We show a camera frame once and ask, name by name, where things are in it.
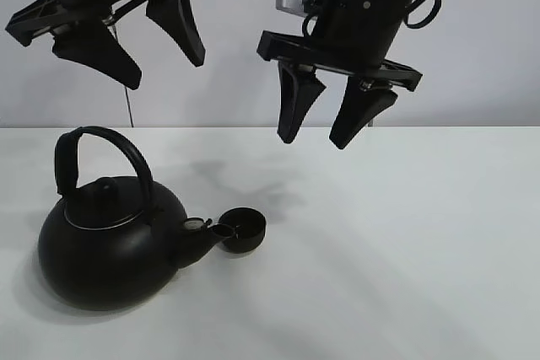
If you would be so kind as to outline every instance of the white wall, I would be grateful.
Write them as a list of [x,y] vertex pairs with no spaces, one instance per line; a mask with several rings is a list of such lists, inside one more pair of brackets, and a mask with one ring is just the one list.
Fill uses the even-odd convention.
[[[2,0],[2,21],[33,0]],[[388,55],[416,67],[416,94],[398,90],[397,105],[378,125],[540,125],[538,0],[443,0],[423,30],[402,29]],[[121,43],[143,69],[132,92],[137,126],[275,126],[275,63],[256,48],[262,30],[300,33],[301,21],[273,9],[274,0],[192,0],[207,47],[194,68],[174,42],[144,18],[119,23]],[[51,39],[24,49],[0,34],[1,126],[127,125],[122,86],[86,67],[57,60]],[[309,115],[333,122],[344,78],[322,73],[327,91]]]

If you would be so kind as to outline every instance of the table surface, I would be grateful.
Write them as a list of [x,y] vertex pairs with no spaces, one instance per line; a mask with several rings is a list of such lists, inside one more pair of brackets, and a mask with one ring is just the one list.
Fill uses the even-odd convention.
[[[540,129],[122,130],[192,216],[267,215],[259,250],[219,249],[135,309],[85,313],[41,279],[66,130],[0,130],[0,358],[540,358]],[[85,137],[81,181],[131,174]]]

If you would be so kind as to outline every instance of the kettle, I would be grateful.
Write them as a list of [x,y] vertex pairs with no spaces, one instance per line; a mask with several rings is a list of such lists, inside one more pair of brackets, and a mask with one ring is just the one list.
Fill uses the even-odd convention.
[[[101,178],[78,188],[83,134],[115,145],[137,176]],[[136,304],[157,293],[179,269],[235,236],[229,225],[188,218],[175,194],[153,180],[137,148],[111,129],[86,126],[63,134],[54,170],[62,199],[41,229],[38,258],[52,289],[79,308]]]

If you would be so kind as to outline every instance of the kettle lid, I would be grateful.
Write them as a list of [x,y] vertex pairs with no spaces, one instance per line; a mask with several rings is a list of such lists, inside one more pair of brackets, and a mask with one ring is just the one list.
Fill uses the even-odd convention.
[[143,213],[137,177],[104,177],[66,199],[64,216],[74,227],[101,230],[130,223]]

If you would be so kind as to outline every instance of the kettle spout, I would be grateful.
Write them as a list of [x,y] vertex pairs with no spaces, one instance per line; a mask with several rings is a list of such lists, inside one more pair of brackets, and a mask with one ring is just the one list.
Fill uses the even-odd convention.
[[178,235],[175,247],[169,255],[170,263],[183,269],[200,261],[216,244],[235,236],[235,230],[221,223],[213,227],[189,230]]

